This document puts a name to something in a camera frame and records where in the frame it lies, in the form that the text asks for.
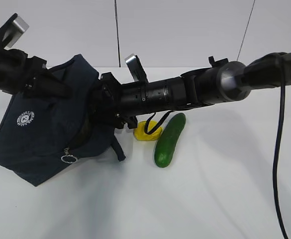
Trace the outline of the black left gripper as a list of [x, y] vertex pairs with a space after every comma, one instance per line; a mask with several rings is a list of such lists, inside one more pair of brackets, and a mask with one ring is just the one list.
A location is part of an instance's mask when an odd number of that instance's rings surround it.
[[11, 54], [20, 61], [12, 75], [11, 95], [23, 93], [26, 98], [69, 98], [71, 87], [57, 79], [47, 68], [47, 61], [22, 50], [11, 49]]

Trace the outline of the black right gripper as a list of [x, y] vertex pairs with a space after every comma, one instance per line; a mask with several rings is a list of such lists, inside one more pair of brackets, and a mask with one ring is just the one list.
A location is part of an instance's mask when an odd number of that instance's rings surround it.
[[137, 128], [137, 118], [128, 116], [119, 109], [121, 84], [111, 72], [101, 74], [100, 79], [90, 91], [90, 119], [117, 129]]

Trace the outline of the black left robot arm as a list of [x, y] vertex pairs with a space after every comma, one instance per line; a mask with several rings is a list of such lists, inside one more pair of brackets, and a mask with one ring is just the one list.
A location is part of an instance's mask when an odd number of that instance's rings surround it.
[[46, 68], [47, 61], [18, 49], [6, 50], [0, 42], [0, 90], [25, 98], [62, 98], [72, 95], [70, 86]]

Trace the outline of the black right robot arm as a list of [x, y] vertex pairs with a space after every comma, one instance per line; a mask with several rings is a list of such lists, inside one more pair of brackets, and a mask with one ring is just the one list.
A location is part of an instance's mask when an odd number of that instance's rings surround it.
[[186, 111], [246, 99], [251, 91], [291, 85], [291, 52], [267, 54], [249, 65], [209, 57], [210, 66], [177, 77], [149, 82], [137, 55], [125, 62], [133, 77], [120, 83], [101, 75], [90, 93], [94, 121], [122, 128], [137, 127], [137, 116]]

